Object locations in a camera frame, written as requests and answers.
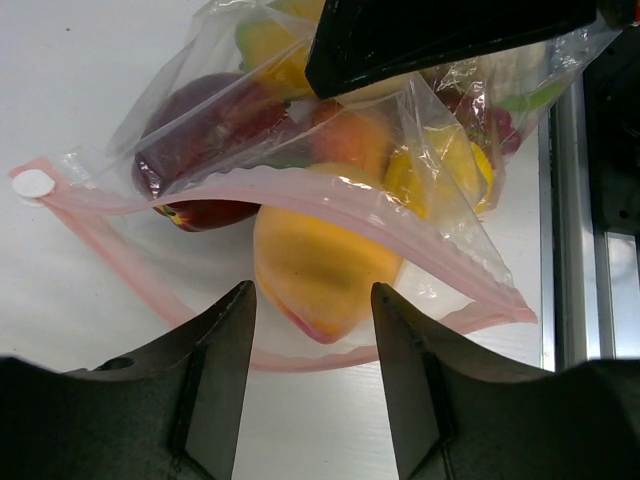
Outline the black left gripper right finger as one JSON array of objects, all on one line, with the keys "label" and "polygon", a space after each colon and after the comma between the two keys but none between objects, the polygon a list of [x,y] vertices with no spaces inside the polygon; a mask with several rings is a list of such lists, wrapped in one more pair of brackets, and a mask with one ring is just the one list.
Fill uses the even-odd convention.
[{"label": "black left gripper right finger", "polygon": [[402,479],[635,479],[639,364],[551,373],[421,313],[377,283],[371,304]]}]

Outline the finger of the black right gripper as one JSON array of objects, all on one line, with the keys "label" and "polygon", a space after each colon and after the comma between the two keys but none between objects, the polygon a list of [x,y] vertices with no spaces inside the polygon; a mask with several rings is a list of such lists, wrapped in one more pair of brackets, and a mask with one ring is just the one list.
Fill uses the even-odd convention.
[{"label": "finger of the black right gripper", "polygon": [[320,99],[593,23],[594,1],[328,1],[305,76]]}]

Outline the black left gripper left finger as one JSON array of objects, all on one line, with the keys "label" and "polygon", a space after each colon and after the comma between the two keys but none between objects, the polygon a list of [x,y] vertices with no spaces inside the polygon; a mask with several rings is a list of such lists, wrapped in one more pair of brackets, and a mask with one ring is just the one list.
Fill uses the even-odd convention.
[{"label": "black left gripper left finger", "polygon": [[5,479],[228,479],[256,320],[243,281],[163,336],[93,370],[1,360]]}]

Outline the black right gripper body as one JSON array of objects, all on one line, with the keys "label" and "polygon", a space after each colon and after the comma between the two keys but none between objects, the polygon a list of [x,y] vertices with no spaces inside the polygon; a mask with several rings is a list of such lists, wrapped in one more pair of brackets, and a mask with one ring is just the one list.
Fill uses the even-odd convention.
[{"label": "black right gripper body", "polygon": [[583,74],[592,215],[639,233],[639,3],[601,1],[612,37]]}]

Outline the clear zip top bag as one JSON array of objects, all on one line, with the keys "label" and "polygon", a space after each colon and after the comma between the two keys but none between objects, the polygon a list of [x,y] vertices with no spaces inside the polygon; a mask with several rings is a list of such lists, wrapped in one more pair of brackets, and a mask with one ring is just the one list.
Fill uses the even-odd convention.
[{"label": "clear zip top bag", "polygon": [[[403,206],[372,174],[347,163],[319,162],[311,152],[312,114],[337,103],[377,111],[391,127],[389,155],[407,146],[412,158],[435,163],[427,128],[460,127],[436,92],[484,92],[502,107],[523,141],[572,81],[612,37],[605,20],[555,38],[489,55],[405,73],[328,100],[285,98],[240,69],[236,26],[265,1],[213,1],[196,13],[182,49],[132,106],[107,146],[77,148],[35,159],[11,174],[15,195],[53,213],[92,249],[166,325],[177,327],[203,312],[236,283],[258,292],[252,365],[275,372],[330,370],[377,357],[372,314],[331,344],[307,336],[263,294],[254,270],[253,231],[261,207],[308,215],[345,228],[401,256],[393,284],[429,316],[462,334],[509,324],[534,324],[536,312],[519,291],[487,226],[514,215],[503,192],[514,156],[489,157],[494,187],[488,208],[476,213],[461,199],[433,219]],[[150,200],[134,185],[136,153],[211,105],[216,96],[144,136],[167,98],[201,77],[237,73],[240,85],[257,81],[288,103],[292,125],[262,142],[180,180]]]}]

